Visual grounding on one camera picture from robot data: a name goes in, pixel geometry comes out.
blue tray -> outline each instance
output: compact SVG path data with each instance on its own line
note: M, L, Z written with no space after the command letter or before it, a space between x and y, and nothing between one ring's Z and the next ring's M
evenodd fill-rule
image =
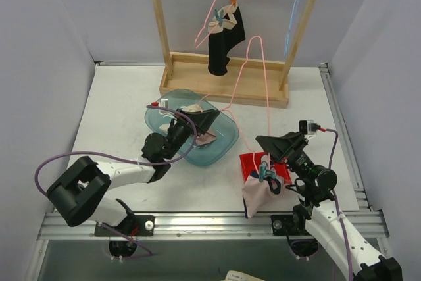
M170 109L179 109L198 103L201 99L200 95L186 90L186 89L176 89L166 95L162 96L161 99L169 100ZM200 104L203 110L216 109L209 102L203 100ZM163 124L170 123L171 118L163 116L155 109L147 109L145 113L145 122L148 127L162 135L166 135L165 132L161 131L159 127ZM238 128L235 125L235 122L227 117L224 113L220 113L218 118L213 122L212 129L215 131L216 140L208 145L204 146L195 146L191 152L185 157L187 161L196 166L209 166L230 150L232 145L238 140L239 132ZM185 153L190 147L193 141L193 137L190 137L184 145L178 151L179 154Z

wooden post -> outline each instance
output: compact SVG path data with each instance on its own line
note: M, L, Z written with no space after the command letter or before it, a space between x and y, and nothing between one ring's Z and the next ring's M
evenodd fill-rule
M316 0L307 0L307 2L305 3L303 15L301 16L300 23L298 24L297 30L295 31L294 40L292 41L292 44L289 47L288 56L285 61L284 69L282 70L279 90L282 90L282 88L287 82L289 70L291 69L292 63L297 54L298 47L300 46L301 39L303 38L303 34L307 26L307 22L309 21L315 2Z
M164 19L164 11L162 9L161 0L152 0L153 8L155 10L155 19L157 20L159 39L161 41L162 54L164 55L165 69L168 79L172 79L172 60L170 46L168 44L168 36L166 35L166 26Z

blue clothespin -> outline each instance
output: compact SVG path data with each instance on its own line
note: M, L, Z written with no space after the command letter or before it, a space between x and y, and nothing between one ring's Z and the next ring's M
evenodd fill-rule
M218 10L215 9L215 18L216 21L219 22L219 26L222 26L223 20L224 20L224 9L221 9L221 15L218 16Z
M263 161L259 166L259 182L262 182L266 177L276 179L276 172L268 170L268 163Z

red box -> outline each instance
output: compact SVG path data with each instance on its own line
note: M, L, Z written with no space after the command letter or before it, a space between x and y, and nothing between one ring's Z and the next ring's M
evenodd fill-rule
M257 168L262 163L262 157L265 154L266 154L265 152L255 153L255 162L256 162ZM243 171L243 178L245 182L247 177L250 175L250 172L255 169L255 166L253 164L253 154L252 153L241 154L239 156L239 160L241 161L241 169ZM276 174L285 179L285 184L292 184L291 176L289 175L289 171L285 164L275 163L274 167L276 170Z

white table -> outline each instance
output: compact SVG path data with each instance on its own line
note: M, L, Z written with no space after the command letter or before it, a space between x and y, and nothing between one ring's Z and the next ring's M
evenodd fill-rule
M135 159L151 133L144 121L145 106L160 97L163 66L98 66L74 144L74 151L100 151ZM292 68L287 109L271 109L272 135L298 131L299 120L314 120L335 128L318 68ZM226 106L214 103L219 109ZM255 151L258 134L267 133L266 108L233 105L232 110ZM318 134L305 152L316 164L328 164L333 134ZM241 138L217 163L193 166L185 160L172 165L163 179L152 184L132 184L107 192L123 199L134 211L143 212L242 212L243 199L239 155L247 153ZM94 161L104 161L93 157ZM340 143L333 169L338 175L336 192L344 211L359 209ZM284 190L262 211L291 211L297 194Z

